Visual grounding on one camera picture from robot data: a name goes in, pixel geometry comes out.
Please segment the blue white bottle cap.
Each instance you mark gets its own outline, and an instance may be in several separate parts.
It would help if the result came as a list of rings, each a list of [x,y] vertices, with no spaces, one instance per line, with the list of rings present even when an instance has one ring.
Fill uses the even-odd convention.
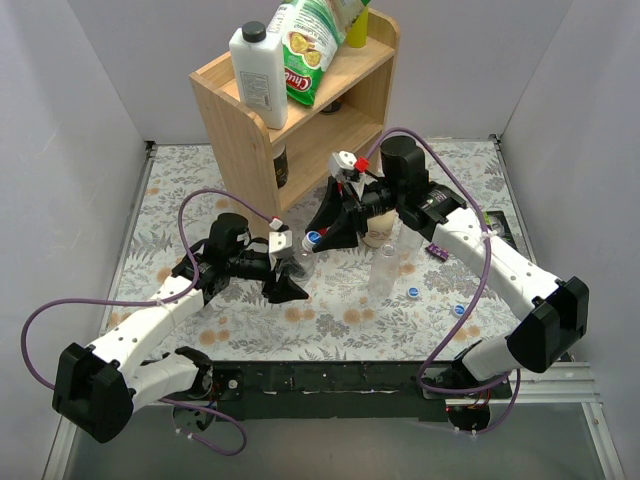
[[[301,245],[306,251],[312,252],[313,248],[319,243],[321,239],[322,236],[320,233],[316,231],[309,231],[303,237]]]

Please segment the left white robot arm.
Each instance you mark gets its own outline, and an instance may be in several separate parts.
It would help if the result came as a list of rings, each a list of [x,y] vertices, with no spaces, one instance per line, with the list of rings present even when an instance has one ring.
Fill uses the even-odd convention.
[[[87,346],[69,345],[60,355],[52,405],[56,412],[106,443],[142,407],[175,393],[193,400],[213,387],[213,363],[203,353],[180,347],[158,361],[148,355],[182,322],[202,310],[231,279],[259,281],[271,304],[307,298],[282,267],[293,253],[293,234],[274,219],[261,244],[251,249],[246,218],[223,213],[207,238],[192,245],[150,304]]]

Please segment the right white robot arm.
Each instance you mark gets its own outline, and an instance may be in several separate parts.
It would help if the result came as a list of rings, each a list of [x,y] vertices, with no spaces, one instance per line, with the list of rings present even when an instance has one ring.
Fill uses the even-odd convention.
[[[438,394],[475,397],[513,370],[543,373],[586,333],[589,289],[577,277],[563,281],[512,248],[485,222],[471,195],[429,177],[425,157],[433,152],[406,129],[392,129],[375,145],[383,174],[370,183],[369,162],[346,151],[331,154],[323,201],[309,223],[324,236],[315,252],[353,248],[371,218],[394,211],[403,225],[447,250],[509,306],[518,325],[463,350],[433,378],[418,385]]]

